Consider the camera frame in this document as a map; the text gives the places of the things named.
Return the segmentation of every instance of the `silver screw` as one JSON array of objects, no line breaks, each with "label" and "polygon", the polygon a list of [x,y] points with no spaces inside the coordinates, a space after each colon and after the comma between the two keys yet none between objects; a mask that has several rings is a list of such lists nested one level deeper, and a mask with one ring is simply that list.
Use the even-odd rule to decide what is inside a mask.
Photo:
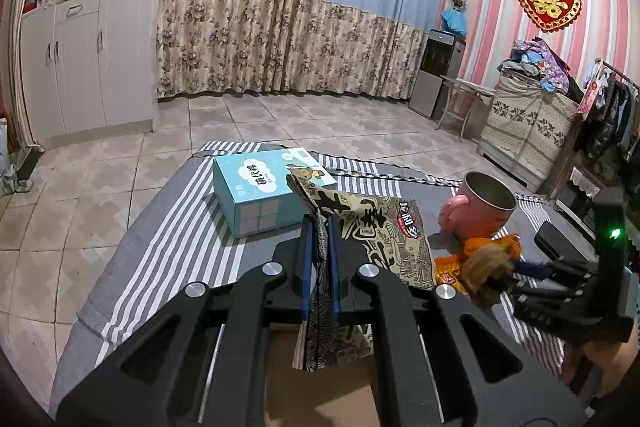
[{"label": "silver screw", "polygon": [[375,264],[367,263],[360,266],[360,268],[358,268],[358,271],[363,277],[375,277],[380,273],[380,268],[378,268]]},{"label": "silver screw", "polygon": [[436,295],[441,299],[452,299],[456,296],[456,289],[450,284],[440,284],[436,286]]},{"label": "silver screw", "polygon": [[204,292],[206,292],[206,290],[207,287],[203,283],[192,282],[187,285],[187,287],[184,289],[184,292],[188,297],[200,297],[201,295],[204,295]]},{"label": "silver screw", "polygon": [[282,272],[282,264],[276,263],[275,261],[269,261],[262,265],[262,272],[265,275],[277,275]]}]

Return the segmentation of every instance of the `light blue box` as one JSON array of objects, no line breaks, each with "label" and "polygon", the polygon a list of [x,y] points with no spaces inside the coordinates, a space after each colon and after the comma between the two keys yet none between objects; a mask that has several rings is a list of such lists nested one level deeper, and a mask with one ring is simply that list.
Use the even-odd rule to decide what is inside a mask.
[{"label": "light blue box", "polygon": [[215,158],[214,192],[234,237],[302,222],[308,209],[287,186],[289,173],[321,187],[337,185],[302,147]]}]

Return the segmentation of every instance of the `cabinet drawer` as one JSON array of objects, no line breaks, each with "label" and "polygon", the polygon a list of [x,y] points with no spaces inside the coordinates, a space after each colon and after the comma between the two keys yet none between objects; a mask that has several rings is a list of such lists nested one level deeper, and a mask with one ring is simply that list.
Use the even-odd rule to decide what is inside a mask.
[{"label": "cabinet drawer", "polygon": [[100,0],[69,0],[56,5],[56,24],[81,15],[95,13],[100,9]]}]

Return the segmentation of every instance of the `cabinet handle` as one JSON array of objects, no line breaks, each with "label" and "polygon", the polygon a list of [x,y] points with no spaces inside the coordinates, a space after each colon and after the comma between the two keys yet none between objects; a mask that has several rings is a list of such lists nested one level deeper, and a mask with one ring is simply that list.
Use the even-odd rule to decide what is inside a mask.
[{"label": "cabinet handle", "polygon": [[66,14],[67,15],[76,15],[77,13],[80,12],[80,10],[82,10],[82,4],[76,4],[75,6],[71,6]]}]

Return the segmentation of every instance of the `cartoon bear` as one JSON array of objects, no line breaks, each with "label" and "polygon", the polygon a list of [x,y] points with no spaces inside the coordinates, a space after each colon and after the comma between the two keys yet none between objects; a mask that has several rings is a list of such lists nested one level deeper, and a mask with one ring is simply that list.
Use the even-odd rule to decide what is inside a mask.
[{"label": "cartoon bear", "polygon": [[290,163],[287,165],[287,169],[291,171],[291,174],[297,176],[298,178],[302,178],[303,180],[310,180],[313,177],[320,179],[324,176],[324,172],[319,171],[317,169],[313,169],[311,167],[303,167],[302,165],[295,165]]}]

